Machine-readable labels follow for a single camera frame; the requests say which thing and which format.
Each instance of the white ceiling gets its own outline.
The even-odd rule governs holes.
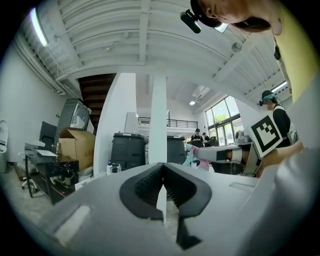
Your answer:
[[[189,8],[189,0],[49,0],[38,7],[48,46],[29,18],[19,33],[54,79],[76,91],[77,78],[86,76],[163,74],[174,100],[190,101],[200,84],[211,88],[208,98],[222,92],[256,106],[262,91],[285,80],[270,32],[244,34],[228,26],[220,33],[202,25],[195,34],[180,20]],[[232,51],[235,42],[240,53]]]

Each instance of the fluorescent light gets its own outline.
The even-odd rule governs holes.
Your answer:
[[[47,40],[42,32],[42,29],[40,27],[40,23],[39,23],[39,20],[38,20],[38,17],[37,17],[37,11],[36,11],[36,8],[33,8],[30,12],[30,17],[31,17],[31,21],[32,21],[32,24],[33,24],[33,27],[34,27],[34,30],[41,42],[41,44],[43,45],[43,47],[46,47],[47,46]]]
[[[228,25],[229,24],[227,24],[227,23],[222,23],[221,26],[215,27],[215,29],[218,30],[219,32],[223,33],[227,29]]]
[[[278,85],[276,88],[272,89],[271,92],[275,92],[279,90],[281,87],[285,86],[287,84],[287,81],[283,82],[282,84]]]

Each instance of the black cap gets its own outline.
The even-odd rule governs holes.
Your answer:
[[[201,7],[198,4],[198,0],[190,0],[190,3],[194,16],[204,25],[211,28],[217,28],[222,25],[220,21],[206,16],[206,14],[201,10]]]
[[[273,94],[273,92],[270,91],[270,90],[265,90],[265,91],[262,93],[262,98],[264,98],[265,96],[268,96],[268,95],[270,95],[270,94]]]

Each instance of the ceiling beam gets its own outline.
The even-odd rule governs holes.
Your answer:
[[[147,58],[147,36],[149,26],[149,9],[151,0],[142,0],[139,29],[139,61],[145,62]]]
[[[250,100],[252,98],[261,96],[262,92],[265,90],[271,90],[273,85],[278,85],[285,80],[285,77],[281,70],[271,76],[268,80],[261,83],[259,86],[248,92],[245,97]]]
[[[242,44],[242,49],[240,52],[235,53],[232,57],[226,62],[226,64],[219,70],[219,72],[214,76],[214,80],[218,83],[225,79],[232,70],[234,70],[245,56],[251,52],[253,47],[259,41],[259,37],[255,34],[250,35],[247,40]]]
[[[47,1],[46,9],[48,17],[50,19],[50,24],[53,27],[55,35],[60,37],[59,45],[64,50],[65,54],[68,56],[69,60],[75,68],[83,67],[84,65],[81,62],[78,54],[76,53],[76,50],[72,45],[69,35],[66,31],[57,0]]]

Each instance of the black desk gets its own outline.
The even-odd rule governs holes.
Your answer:
[[[48,148],[27,143],[24,146],[25,172],[29,194],[30,197],[33,197],[30,188],[31,176],[36,185],[50,198],[51,203],[54,205],[75,191],[75,184],[78,183],[79,162],[61,154],[58,156],[44,156],[36,150],[48,150]],[[28,160],[36,167],[38,172],[29,175]],[[54,185],[50,181],[50,177],[71,177],[72,175],[74,176],[71,185],[67,187],[59,182]]]

